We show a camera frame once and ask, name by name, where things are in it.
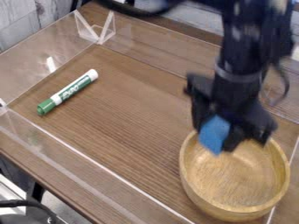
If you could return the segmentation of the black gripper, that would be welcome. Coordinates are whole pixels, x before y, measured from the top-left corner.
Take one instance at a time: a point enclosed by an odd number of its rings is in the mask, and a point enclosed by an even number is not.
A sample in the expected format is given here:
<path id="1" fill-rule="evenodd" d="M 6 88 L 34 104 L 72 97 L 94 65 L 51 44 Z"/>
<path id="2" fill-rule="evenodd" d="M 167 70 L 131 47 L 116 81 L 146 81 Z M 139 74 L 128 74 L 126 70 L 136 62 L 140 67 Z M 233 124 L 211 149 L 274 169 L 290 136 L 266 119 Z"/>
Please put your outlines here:
<path id="1" fill-rule="evenodd" d="M 196 73 L 187 74 L 184 93 L 191 98 L 192 127 L 221 116 L 229 123 L 229 136 L 222 145 L 233 152 L 246 140 L 265 145 L 277 131 L 278 124 L 259 99 L 259 83 L 223 79 L 218 74 L 210 79 Z"/>

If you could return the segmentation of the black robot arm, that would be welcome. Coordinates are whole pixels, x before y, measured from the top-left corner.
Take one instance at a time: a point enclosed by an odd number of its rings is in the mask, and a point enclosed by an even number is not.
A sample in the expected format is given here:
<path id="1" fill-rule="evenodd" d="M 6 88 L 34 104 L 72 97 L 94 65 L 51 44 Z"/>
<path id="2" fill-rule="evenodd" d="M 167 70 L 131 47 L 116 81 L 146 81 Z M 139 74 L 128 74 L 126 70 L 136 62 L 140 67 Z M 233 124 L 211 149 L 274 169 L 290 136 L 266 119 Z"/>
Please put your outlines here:
<path id="1" fill-rule="evenodd" d="M 187 75 L 192 127 L 214 153 L 234 151 L 253 139 L 265 144 L 277 121 L 259 93 L 270 68 L 293 53 L 294 0 L 198 0 L 222 16 L 223 39 L 215 76 Z"/>

